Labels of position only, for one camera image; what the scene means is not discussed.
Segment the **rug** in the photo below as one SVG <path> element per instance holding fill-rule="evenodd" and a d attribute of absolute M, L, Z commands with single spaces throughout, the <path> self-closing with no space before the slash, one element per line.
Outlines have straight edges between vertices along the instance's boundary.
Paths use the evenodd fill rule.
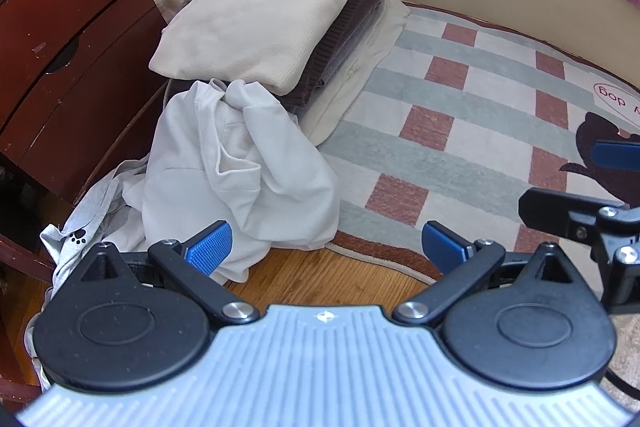
<path fill-rule="evenodd" d="M 435 219 L 507 250 L 558 241 L 598 293 L 588 248 L 526 228 L 518 198 L 535 186 L 640 204 L 638 174 L 589 157 L 596 139 L 640 141 L 639 105 L 634 88 L 540 42 L 411 8 L 318 148 L 340 184 L 330 248 L 432 283 L 420 229 Z"/>

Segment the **paw print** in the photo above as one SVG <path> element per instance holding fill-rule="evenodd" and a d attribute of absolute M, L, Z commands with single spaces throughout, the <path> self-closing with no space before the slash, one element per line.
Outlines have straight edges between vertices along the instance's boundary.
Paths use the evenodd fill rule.
<path fill-rule="evenodd" d="M 84 239 L 85 234 L 86 231 L 84 229 L 79 229 L 73 232 L 69 237 L 71 241 L 75 241 L 77 245 L 80 245 L 80 243 L 86 243 L 86 239 Z"/>

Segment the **drawer handle cutout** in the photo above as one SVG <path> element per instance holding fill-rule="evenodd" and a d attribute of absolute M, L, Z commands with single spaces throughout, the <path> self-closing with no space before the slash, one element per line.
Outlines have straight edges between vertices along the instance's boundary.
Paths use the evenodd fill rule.
<path fill-rule="evenodd" d="M 60 50 L 60 52 L 53 57 L 53 60 L 49 63 L 49 66 L 44 70 L 45 74 L 56 73 L 65 66 L 68 66 L 71 60 L 73 60 L 78 46 L 80 45 L 80 36 L 75 36 L 68 44 Z"/>

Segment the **hardwood floor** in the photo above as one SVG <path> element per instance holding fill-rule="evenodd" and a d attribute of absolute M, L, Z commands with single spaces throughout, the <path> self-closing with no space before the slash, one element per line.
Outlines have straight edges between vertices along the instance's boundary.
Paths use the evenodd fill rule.
<path fill-rule="evenodd" d="M 326 249 L 273 249 L 249 269 L 246 283 L 226 287 L 261 312 L 268 304 L 380 304 L 391 311 L 426 285 L 390 268 Z"/>

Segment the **dresser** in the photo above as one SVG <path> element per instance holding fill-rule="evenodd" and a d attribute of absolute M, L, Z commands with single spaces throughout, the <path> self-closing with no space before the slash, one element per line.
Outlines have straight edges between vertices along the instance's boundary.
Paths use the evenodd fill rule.
<path fill-rule="evenodd" d="M 0 0 L 0 165 L 75 204 L 144 156 L 162 111 L 166 79 L 148 62 L 163 27 L 152 0 Z M 0 233 L 0 267 L 47 283 L 53 264 Z M 17 387 L 3 335 L 0 397 L 24 403 L 36 390 Z"/>

